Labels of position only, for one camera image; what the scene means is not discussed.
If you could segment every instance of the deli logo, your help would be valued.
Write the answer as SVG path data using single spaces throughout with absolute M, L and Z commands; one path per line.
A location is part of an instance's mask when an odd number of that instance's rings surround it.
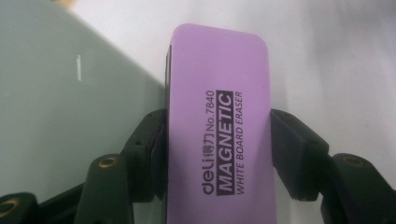
M 233 92 L 207 92 L 203 192 L 235 195 Z

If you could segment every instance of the white surface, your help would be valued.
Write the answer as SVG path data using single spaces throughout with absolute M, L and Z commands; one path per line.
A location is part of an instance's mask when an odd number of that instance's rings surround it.
M 273 108 L 304 121 L 332 155 L 368 159 L 396 188 L 395 1 L 78 0 L 71 11 L 160 83 L 181 23 L 261 36 Z M 319 203 L 291 202 L 277 189 L 279 223 L 321 223 Z

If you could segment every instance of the screw hole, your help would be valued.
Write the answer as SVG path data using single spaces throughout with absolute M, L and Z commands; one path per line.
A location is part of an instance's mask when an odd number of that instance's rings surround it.
M 19 204 L 20 203 L 15 199 L 0 203 L 0 217 L 6 217 L 10 213 L 12 213 Z
M 102 167 L 102 168 L 107 168 L 107 167 L 111 167 L 111 166 L 115 165 L 116 163 L 117 163 L 117 159 L 116 158 L 109 157 L 109 158 L 102 159 L 99 162 L 99 166 Z
M 364 165 L 364 162 L 363 162 L 361 159 L 356 158 L 356 157 L 345 156 L 345 157 L 343 158 L 343 161 L 344 161 L 346 164 L 348 164 L 348 165 L 350 165 L 350 166 L 357 167 L 357 168 L 361 168 L 361 167 L 363 167 L 363 165 Z

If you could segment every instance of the small white mark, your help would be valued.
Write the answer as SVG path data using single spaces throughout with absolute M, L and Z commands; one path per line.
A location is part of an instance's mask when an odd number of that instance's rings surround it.
M 77 55 L 77 80 L 82 81 L 81 76 L 81 55 Z

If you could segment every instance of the purple eraser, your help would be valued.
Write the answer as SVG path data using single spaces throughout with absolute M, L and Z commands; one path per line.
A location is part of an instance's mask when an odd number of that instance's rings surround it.
M 275 224 L 264 42 L 181 25 L 172 37 L 167 75 L 167 223 Z

